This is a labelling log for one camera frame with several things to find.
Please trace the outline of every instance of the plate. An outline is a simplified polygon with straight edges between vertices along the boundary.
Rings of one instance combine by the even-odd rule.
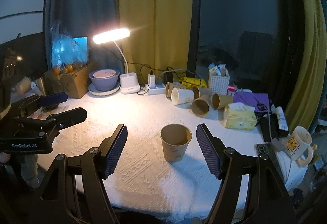
[[[112,90],[109,90],[109,91],[99,91],[94,87],[93,84],[91,84],[91,85],[89,85],[89,92],[92,95],[95,95],[95,96],[108,96],[108,95],[114,94],[116,91],[119,90],[119,88],[120,88],[120,83],[119,82],[117,82],[115,87]]]
[[[93,74],[93,77],[95,77],[96,79],[105,79],[105,78],[110,78],[115,74],[116,71],[113,69],[103,69],[103,70],[96,71]]]

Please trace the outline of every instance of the plastic bag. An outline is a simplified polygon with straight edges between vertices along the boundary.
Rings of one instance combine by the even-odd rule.
[[[51,26],[52,52],[51,66],[56,75],[70,73],[82,68],[89,60],[88,46],[79,45],[68,34],[65,28],[60,32],[60,22],[57,20]]]
[[[181,84],[185,86],[187,89],[191,89],[193,86],[205,87],[205,88],[208,87],[204,79],[200,80],[200,79],[188,78],[188,77],[184,77]]]

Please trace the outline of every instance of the yellow tissue package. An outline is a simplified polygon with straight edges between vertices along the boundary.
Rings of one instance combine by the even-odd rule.
[[[230,103],[224,109],[223,126],[230,129],[253,130],[257,124],[255,107],[242,102]]]

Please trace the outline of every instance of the pink bowl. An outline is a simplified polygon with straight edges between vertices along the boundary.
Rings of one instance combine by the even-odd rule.
[[[113,69],[103,69],[96,71],[93,74],[93,77],[96,79],[105,79],[105,78],[111,78],[116,74],[116,71]]]

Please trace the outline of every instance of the desk lamp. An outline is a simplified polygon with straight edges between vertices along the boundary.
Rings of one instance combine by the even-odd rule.
[[[120,78],[120,91],[122,94],[136,93],[140,90],[140,85],[137,81],[137,75],[135,72],[128,72],[128,63],[123,54],[122,50],[116,43],[117,40],[127,38],[130,36],[130,31],[127,28],[113,29],[100,34],[97,34],[93,37],[93,41],[96,44],[101,44],[105,42],[114,42],[123,56],[126,63],[126,74],[121,74]]]

